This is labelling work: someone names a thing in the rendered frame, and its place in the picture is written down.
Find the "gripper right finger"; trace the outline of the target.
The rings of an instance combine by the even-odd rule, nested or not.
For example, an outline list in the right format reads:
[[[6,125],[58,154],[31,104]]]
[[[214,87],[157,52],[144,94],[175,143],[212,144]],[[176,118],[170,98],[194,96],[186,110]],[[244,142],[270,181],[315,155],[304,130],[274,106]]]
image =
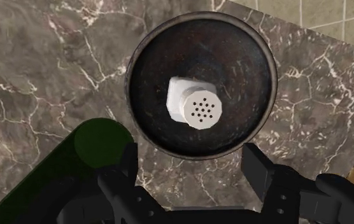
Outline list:
[[[245,143],[241,171],[262,201],[261,223],[354,224],[354,184],[337,174],[315,180],[273,163],[255,144]]]

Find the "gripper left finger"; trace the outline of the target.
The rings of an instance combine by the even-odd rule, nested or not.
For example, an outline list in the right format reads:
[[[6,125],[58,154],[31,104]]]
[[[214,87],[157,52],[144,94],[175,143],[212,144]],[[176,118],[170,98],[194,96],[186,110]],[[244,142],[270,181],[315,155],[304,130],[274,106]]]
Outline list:
[[[126,145],[120,163],[95,170],[63,206],[57,224],[171,224],[166,210],[136,186],[138,145]]]

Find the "dark green bottle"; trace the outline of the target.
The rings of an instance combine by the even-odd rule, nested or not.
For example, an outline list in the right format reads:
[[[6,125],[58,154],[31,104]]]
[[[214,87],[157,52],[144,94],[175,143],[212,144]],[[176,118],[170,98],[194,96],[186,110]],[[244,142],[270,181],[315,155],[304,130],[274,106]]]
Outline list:
[[[44,221],[78,193],[96,169],[118,164],[131,133],[110,118],[92,118],[75,128],[5,198],[0,224],[18,224],[23,214]]]

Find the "white salt shaker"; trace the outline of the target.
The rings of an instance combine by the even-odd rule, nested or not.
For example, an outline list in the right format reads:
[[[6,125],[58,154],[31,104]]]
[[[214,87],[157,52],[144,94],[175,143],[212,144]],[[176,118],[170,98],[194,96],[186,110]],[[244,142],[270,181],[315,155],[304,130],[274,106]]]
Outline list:
[[[197,130],[211,128],[222,115],[214,84],[177,76],[169,80],[166,106],[174,121]]]

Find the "dark round bowl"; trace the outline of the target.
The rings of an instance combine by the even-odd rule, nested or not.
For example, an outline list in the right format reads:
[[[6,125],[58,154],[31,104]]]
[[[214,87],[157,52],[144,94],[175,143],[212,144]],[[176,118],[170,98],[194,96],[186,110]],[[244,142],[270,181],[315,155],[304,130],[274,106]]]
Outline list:
[[[143,38],[124,87],[132,121],[155,148],[210,160],[236,151],[264,126],[278,72],[254,28],[232,15],[198,11]]]

